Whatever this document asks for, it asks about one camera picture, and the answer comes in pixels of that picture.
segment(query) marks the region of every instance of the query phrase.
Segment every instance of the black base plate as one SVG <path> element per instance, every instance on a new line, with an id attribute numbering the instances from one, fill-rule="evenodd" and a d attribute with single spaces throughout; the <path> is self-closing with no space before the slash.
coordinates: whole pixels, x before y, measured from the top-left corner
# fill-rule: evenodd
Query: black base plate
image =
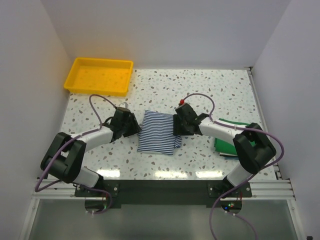
<path id="1" fill-rule="evenodd" d="M 105 189 L 112 195 L 112 208 L 121 208 L 122 204 L 205 205 L 210 208 L 222 194 L 218 190 L 222 180 L 104 180 L 103 183 Z M 243 198 L 252 197 L 249 183 L 227 197 L 237 198 L 240 192 Z M 76 189 L 74 196 L 88 198 L 103 195 Z"/>

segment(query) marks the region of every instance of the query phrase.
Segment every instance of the glass panel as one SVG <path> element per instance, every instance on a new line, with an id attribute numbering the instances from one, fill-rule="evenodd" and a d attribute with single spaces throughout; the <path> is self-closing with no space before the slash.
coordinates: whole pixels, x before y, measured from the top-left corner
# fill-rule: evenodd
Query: glass panel
<path id="1" fill-rule="evenodd" d="M 92 217 L 83 200 L 42 200 L 31 240 L 208 240 L 210 208 L 205 206 L 123 205 Z M 259 240 L 297 240 L 287 201 L 243 201 L 239 213 Z M 216 208 L 213 228 L 219 240 L 254 240 L 242 220 Z"/>

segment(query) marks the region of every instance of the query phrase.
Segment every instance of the white wall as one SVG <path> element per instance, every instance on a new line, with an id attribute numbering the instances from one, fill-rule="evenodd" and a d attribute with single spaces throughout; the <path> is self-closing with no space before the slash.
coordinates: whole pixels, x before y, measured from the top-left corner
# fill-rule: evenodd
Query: white wall
<path id="1" fill-rule="evenodd" d="M 253 66 L 290 0 L 41 0 L 71 58 Z"/>
<path id="2" fill-rule="evenodd" d="M 0 1 L 0 235 L 19 237 L 71 67 L 39 0 Z"/>
<path id="3" fill-rule="evenodd" d="M 320 239 L 320 1 L 292 0 L 253 68 L 269 131 L 283 141 L 308 235 Z"/>

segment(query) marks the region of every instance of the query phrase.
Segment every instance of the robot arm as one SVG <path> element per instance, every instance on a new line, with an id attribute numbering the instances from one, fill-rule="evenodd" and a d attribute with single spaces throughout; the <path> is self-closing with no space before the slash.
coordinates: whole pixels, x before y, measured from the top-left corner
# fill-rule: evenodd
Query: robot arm
<path id="1" fill-rule="evenodd" d="M 121 136 L 134 135 L 141 130 L 135 115 L 124 107 L 117 107 L 110 123 L 108 123 L 108 120 L 102 124 L 100 130 L 72 135 L 65 132 L 58 133 L 41 162 L 41 169 L 44 170 L 47 167 L 62 145 L 77 137 L 75 141 L 63 150 L 65 154 L 60 154 L 56 158 L 48 173 L 65 183 L 76 183 L 89 188 L 101 189 L 100 184 L 103 181 L 103 177 L 97 172 L 82 167 L 85 152 L 100 145 L 112 143 Z"/>
<path id="2" fill-rule="evenodd" d="M 263 133 L 240 130 L 243 126 L 234 124 L 234 128 L 221 126 L 219 123 L 223 122 L 212 121 L 208 114 L 198 116 L 187 103 L 181 104 L 175 111 L 173 134 L 212 136 L 235 146 L 240 163 L 224 178 L 226 190 L 257 174 L 276 155 L 276 149 Z M 257 123 L 251 123 L 247 128 L 261 130 Z"/>

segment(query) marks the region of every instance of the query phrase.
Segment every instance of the metal frame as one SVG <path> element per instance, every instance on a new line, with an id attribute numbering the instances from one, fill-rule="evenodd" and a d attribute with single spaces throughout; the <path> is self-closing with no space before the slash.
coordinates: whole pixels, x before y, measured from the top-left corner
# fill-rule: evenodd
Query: metal frame
<path id="1" fill-rule="evenodd" d="M 43 180 L 41 187 L 52 183 L 55 179 Z M 295 207 L 295 195 L 289 180 L 252 180 L 250 181 L 252 197 L 246 197 L 244 201 L 257 201 L 257 200 L 287 200 L 291 213 L 294 228 L 296 230 L 299 240 L 303 238 L 304 232 L 302 231 L 302 224 L 299 221 L 297 211 L 293 211 Z M 24 221 L 24 225 L 20 234 L 19 240 L 28 240 L 31 230 L 36 218 L 37 210 L 39 209 L 40 200 L 101 200 L 100 197 L 75 197 L 75 187 L 72 184 L 58 182 L 41 192 L 34 192 L 32 195 L 31 203 Z M 222 201 L 234 201 L 236 198 L 227 197 Z"/>
<path id="2" fill-rule="evenodd" d="M 306 240 L 307 235 L 305 233 L 303 224 L 301 222 L 301 218 L 299 216 L 297 202 L 295 200 L 287 200 L 288 208 L 291 214 L 291 219 L 293 222 L 293 226 L 296 232 L 296 235 L 299 240 Z"/>
<path id="3" fill-rule="evenodd" d="M 37 210 L 39 208 L 40 199 L 32 198 L 28 211 L 26 213 L 26 217 L 24 220 L 24 224 L 20 233 L 19 240 L 28 240 L 31 234 L 32 227 L 35 222 L 35 218 L 37 215 Z"/>

